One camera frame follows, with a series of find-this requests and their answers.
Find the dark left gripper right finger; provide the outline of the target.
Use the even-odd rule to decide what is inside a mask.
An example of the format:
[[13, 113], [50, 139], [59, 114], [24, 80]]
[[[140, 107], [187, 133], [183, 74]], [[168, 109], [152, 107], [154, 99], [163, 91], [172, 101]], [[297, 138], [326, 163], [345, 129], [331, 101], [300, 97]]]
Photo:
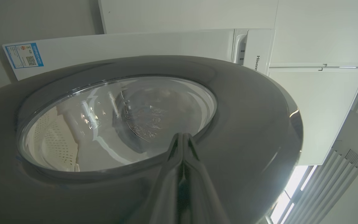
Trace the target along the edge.
[[189, 183], [191, 224], [229, 224], [210, 176], [190, 134], [183, 135], [183, 165]]

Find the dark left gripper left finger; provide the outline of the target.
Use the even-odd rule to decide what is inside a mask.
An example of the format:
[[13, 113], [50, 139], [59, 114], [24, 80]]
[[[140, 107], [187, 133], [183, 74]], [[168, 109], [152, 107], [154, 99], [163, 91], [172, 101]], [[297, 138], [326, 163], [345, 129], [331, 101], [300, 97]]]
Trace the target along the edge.
[[149, 219], [151, 224], [178, 223], [178, 186], [183, 176], [182, 133], [175, 134], [167, 153], [153, 189], [153, 208]]

